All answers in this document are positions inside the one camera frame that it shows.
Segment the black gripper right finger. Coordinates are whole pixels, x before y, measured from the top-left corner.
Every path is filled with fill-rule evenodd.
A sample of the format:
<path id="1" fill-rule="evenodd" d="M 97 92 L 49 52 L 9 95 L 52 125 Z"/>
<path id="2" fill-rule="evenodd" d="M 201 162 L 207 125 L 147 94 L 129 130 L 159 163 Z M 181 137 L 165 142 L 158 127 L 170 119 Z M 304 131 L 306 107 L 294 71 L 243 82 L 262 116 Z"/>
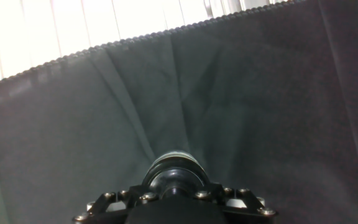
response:
<path id="1" fill-rule="evenodd" d="M 277 224 L 278 212 L 247 189 L 210 183 L 197 189 L 193 200 L 206 210 L 213 223 Z"/>

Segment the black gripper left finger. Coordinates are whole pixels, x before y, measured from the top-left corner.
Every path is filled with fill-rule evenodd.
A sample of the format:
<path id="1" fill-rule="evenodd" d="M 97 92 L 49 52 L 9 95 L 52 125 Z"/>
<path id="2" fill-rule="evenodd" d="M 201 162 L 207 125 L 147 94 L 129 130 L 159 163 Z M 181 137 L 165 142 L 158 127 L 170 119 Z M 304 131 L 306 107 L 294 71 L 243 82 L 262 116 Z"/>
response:
<path id="1" fill-rule="evenodd" d="M 94 202 L 87 204 L 87 209 L 72 218 L 72 224 L 109 224 L 125 223 L 131 211 L 159 199 L 158 193 L 146 185 L 135 185 L 128 190 L 106 192 Z"/>

